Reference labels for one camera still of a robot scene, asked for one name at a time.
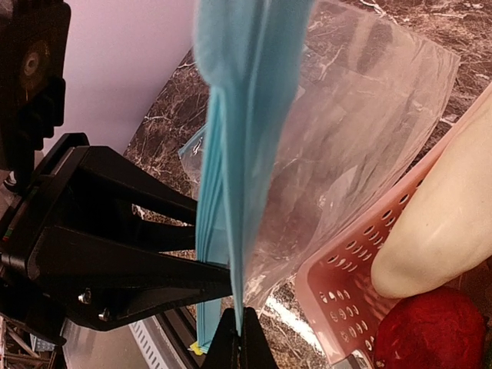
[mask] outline plastic bag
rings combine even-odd
[[[367,210],[404,173],[449,98],[459,58],[375,15],[320,1],[246,272],[247,305]],[[180,151],[200,182],[203,131]]]
[[[299,80],[314,0],[202,0],[194,54],[211,86],[197,259],[229,264],[241,334],[244,264],[251,257],[282,126]],[[214,337],[220,301],[197,307],[198,343]]]

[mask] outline screw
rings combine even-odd
[[[92,300],[91,289],[86,288],[85,292],[78,296],[78,300],[85,305],[89,305],[91,303],[91,300]]]
[[[24,74],[27,77],[31,77],[34,73],[36,73],[40,61],[41,59],[37,52],[32,52],[31,54],[29,54],[29,56],[25,59]]]
[[[102,321],[109,321],[109,309],[104,309],[102,313],[99,313],[98,317]]]

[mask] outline red object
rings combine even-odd
[[[480,369],[485,322],[452,288],[400,301],[379,325],[374,364],[384,369]]]

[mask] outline pink plastic basket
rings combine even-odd
[[[296,295],[330,364],[353,355],[373,367],[377,326],[396,303],[379,296],[371,285],[374,256],[452,137],[490,95],[492,85],[424,159],[299,269]]]

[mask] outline blue cloth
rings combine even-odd
[[[298,88],[314,0],[201,0],[194,55],[211,86],[196,226],[197,258],[229,265],[236,325],[243,270],[267,200],[284,120]],[[206,352],[220,301],[199,304]]]

